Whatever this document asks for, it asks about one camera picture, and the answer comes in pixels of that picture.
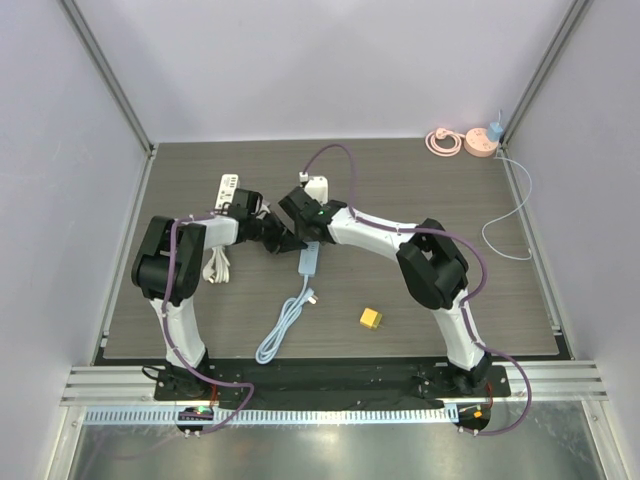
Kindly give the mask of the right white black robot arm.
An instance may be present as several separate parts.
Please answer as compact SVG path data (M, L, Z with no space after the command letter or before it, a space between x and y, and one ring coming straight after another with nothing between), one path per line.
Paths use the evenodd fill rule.
M468 262L459 239L434 219L397 223L367 215L345 202L322 203L301 186L279 201L297 237L352 246L395 262L411 297L430 310L446 346L447 375L460 394L476 394L487 382L491 353L469 307Z

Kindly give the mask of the yellow plug adapter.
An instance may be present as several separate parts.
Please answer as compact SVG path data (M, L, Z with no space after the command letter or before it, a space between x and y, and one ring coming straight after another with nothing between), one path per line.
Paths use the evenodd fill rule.
M377 310L365 308L359 318L359 324L369 330L377 330L380 327L382 314Z

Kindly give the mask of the white power strip with cord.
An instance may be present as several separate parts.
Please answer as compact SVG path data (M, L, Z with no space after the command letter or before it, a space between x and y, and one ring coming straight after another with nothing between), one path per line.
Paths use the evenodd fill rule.
M237 174L224 174L221 177L216 198L215 209L222 210L230 203L236 189L240 185ZM217 246L211 250L211 258L202 270L202 277L211 284L228 283L230 278L230 261L224 246Z

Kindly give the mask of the left aluminium frame post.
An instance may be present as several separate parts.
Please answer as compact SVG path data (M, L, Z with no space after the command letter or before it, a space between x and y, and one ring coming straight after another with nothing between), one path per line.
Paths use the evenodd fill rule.
M110 62L108 61L98 39L94 35L77 2L73 0L60 0L58 1L58 5L61 7L70 25L78 36L90 61L94 65L98 75L112 96L112 99L115 101L116 106L123 115L143 152L147 157L151 157L154 152L154 143L150 140L142 126L131 102L129 101L129 98L118 81Z

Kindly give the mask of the aluminium frame post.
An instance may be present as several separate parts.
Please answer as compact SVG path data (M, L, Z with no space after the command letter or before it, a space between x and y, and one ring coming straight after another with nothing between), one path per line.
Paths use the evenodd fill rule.
M112 96L112 99L115 101L116 106L123 115L143 152L147 157L151 157L154 152L154 143L150 140L142 126L131 102L129 101L129 98L118 81L110 62L108 61L98 39L94 35L77 2L73 0L60 0L58 1L58 5L61 7L70 25L78 36L90 61L94 65L98 75Z
M502 135L502 145L507 146L514 139L524 117L544 86L552 70L558 63L571 36L575 33L593 2L591 0L573 0L555 30L545 49L527 87L518 101Z

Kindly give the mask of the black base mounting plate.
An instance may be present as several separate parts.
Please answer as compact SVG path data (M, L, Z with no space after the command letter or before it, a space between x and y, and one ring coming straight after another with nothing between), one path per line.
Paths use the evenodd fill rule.
M259 365L249 359L210 362L215 385L182 368L145 365L158 401L205 401L234 410L390 411L437 409L447 400L506 398L503 366L492 365L472 387L442 357L306 358Z

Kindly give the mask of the pink round power socket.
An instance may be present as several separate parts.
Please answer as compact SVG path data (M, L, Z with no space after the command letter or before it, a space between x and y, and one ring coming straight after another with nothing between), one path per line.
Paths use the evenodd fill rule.
M426 135L424 143L432 154L444 158L454 157L463 150L476 158L488 158L499 147L498 141L489 139L486 128L472 128L461 134L439 127Z

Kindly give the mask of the right aluminium frame post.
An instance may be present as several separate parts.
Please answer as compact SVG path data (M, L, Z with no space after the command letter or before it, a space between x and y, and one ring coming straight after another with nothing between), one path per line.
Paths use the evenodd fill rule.
M591 0L573 0L555 30L545 49L527 87L518 101L502 135L502 145L507 146L514 139L524 117L544 86L552 70L558 63L571 36L575 33L593 2Z

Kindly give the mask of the light blue power strip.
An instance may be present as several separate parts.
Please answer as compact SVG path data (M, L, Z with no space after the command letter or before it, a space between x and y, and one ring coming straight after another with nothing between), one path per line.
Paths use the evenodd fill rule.
M319 258L320 243L309 242L307 248L300 251L298 274L302 278L302 287L295 297L288 298L282 305L278 320L269 334L258 346L254 359L260 365L266 365L274 360L286 337L288 330L295 324L307 303L315 304L317 297L309 286L309 281L315 276Z

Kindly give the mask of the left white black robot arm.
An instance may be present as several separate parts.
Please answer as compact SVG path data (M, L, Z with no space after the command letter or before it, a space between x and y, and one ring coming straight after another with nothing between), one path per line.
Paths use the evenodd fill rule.
M239 189L203 217L153 217L134 260L132 282L156 312L167 366L181 370L177 387L190 399L205 397L212 387L208 352L194 309L203 256L216 247L247 241L258 242L273 254L307 249L260 193Z

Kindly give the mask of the light blue charger plug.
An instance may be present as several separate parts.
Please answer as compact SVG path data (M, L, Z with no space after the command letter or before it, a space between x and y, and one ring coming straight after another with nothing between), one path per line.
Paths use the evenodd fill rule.
M487 138L491 143L499 143L504 129L499 121L493 121L487 128Z

